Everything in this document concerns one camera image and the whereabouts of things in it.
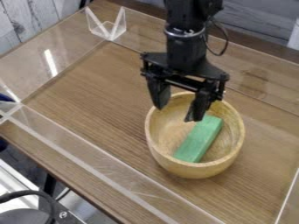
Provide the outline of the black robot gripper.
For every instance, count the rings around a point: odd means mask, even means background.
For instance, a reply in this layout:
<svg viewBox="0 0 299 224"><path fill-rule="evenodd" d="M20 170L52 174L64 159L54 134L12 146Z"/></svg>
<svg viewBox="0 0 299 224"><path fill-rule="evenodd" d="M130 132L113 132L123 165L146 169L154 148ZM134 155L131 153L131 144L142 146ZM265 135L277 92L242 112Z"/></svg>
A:
<svg viewBox="0 0 299 224"><path fill-rule="evenodd" d="M199 122L211 102L223 99L230 75L207 59L209 34L199 31L165 29L167 47L165 52L143 52L142 75L155 107L162 110L171 98L171 86L195 93L195 99L185 117L186 122Z"/></svg>

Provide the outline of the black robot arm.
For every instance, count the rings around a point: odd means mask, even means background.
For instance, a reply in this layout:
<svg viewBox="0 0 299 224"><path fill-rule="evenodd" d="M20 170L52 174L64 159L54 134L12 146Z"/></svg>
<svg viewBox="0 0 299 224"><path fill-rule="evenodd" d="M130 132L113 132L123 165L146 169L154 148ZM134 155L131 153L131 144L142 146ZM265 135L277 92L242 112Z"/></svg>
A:
<svg viewBox="0 0 299 224"><path fill-rule="evenodd" d="M167 10L163 32L165 52L143 52L142 75L153 103L163 109L171 99L171 87L195 93L185 120L201 121L215 101L223 99L230 75L207 59L209 25L223 10L223 0L163 0Z"/></svg>

